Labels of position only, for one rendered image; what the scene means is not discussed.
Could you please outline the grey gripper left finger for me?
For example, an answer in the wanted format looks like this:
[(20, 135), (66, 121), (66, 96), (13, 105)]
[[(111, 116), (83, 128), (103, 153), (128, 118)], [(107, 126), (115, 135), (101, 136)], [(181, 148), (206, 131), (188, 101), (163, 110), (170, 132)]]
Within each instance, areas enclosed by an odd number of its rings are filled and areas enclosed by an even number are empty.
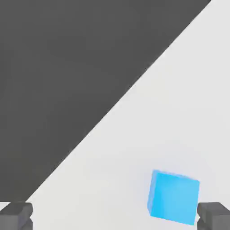
[(0, 211), (0, 230), (33, 230), (32, 213), (32, 203), (9, 203)]

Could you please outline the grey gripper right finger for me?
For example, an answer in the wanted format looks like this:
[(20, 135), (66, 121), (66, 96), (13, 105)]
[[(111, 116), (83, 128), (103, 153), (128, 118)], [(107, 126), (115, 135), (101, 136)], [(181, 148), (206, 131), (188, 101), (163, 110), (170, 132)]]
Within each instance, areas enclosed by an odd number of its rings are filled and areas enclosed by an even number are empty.
[(220, 202), (198, 203), (197, 230), (230, 230), (230, 210)]

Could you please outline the small blue cube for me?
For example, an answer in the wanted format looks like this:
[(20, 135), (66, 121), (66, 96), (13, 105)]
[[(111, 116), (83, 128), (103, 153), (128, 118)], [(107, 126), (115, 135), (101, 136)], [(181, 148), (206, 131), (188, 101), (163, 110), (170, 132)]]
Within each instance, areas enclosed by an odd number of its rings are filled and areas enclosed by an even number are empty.
[(194, 225), (199, 186), (190, 177), (153, 170), (147, 202), (150, 216)]

